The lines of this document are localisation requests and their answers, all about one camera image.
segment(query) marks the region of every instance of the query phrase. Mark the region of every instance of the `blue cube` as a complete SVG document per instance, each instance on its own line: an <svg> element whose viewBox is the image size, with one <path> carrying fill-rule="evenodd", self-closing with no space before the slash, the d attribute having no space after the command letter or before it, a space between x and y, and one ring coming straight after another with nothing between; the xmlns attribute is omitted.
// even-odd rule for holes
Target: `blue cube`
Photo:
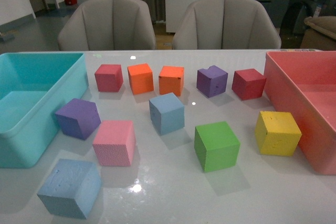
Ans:
<svg viewBox="0 0 336 224"><path fill-rule="evenodd" d="M94 163L60 159L37 196L52 215L87 219L100 187Z"/></svg>
<svg viewBox="0 0 336 224"><path fill-rule="evenodd" d="M149 100L151 120L160 135L184 127L184 105L174 93L168 93Z"/></svg>
<svg viewBox="0 0 336 224"><path fill-rule="evenodd" d="M101 123L96 104L76 98L56 111L55 116L63 134L82 140Z"/></svg>

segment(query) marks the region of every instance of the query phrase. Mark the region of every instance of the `light blue cube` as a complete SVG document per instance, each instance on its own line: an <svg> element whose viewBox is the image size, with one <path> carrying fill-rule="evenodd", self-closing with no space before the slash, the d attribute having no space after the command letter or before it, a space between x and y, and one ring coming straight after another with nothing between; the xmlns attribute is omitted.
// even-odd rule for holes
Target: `light blue cube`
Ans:
<svg viewBox="0 0 336 224"><path fill-rule="evenodd" d="M160 135L184 127L184 105L174 93L150 99L149 109L153 125Z"/></svg>
<svg viewBox="0 0 336 224"><path fill-rule="evenodd" d="M52 215L87 219L100 187L95 163L60 159L37 196Z"/></svg>

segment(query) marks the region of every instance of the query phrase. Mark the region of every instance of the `chair backrest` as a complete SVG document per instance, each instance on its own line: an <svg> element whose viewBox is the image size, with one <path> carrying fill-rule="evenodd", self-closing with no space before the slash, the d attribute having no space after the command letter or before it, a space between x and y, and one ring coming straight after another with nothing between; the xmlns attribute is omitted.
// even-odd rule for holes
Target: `chair backrest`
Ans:
<svg viewBox="0 0 336 224"><path fill-rule="evenodd" d="M153 50L154 29L142 0L88 0L58 35L62 51Z"/></svg>
<svg viewBox="0 0 336 224"><path fill-rule="evenodd" d="M199 0L187 8L173 49L278 49L281 39L256 0Z"/></svg>

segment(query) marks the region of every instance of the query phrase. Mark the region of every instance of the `green cube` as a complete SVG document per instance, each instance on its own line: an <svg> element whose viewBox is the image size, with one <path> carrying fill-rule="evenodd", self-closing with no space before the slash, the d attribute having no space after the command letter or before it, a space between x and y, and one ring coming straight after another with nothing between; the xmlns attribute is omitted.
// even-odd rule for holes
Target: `green cube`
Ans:
<svg viewBox="0 0 336 224"><path fill-rule="evenodd" d="M194 148L204 172L236 165L240 142L227 122L195 127Z"/></svg>

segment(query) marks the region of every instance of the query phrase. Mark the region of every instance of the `baseboard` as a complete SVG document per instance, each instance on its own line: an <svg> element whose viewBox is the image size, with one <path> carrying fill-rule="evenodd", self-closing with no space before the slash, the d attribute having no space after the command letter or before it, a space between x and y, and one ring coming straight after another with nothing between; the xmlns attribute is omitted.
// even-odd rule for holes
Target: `baseboard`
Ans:
<svg viewBox="0 0 336 224"><path fill-rule="evenodd" d="M16 27L19 27L23 25L24 23L30 22L34 20L34 16L32 14L29 14L27 16L24 16L22 18L18 18L16 20L13 20L11 22L5 23L3 25L0 25L0 32L4 33L6 31L10 31L15 29Z"/></svg>

